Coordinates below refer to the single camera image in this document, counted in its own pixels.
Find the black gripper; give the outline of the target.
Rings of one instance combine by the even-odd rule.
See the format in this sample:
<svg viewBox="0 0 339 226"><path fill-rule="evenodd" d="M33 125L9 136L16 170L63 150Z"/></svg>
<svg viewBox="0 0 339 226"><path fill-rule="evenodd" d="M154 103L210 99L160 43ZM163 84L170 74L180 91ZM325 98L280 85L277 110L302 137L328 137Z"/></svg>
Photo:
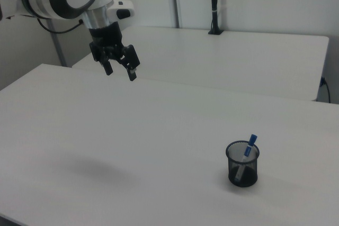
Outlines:
<svg viewBox="0 0 339 226"><path fill-rule="evenodd" d="M90 49L94 61L99 62L109 76L113 73L109 59L116 60L123 65L130 81L137 78L136 69L140 60L133 45L122 44L122 33L118 22L98 29L89 29L92 37Z"/></svg>

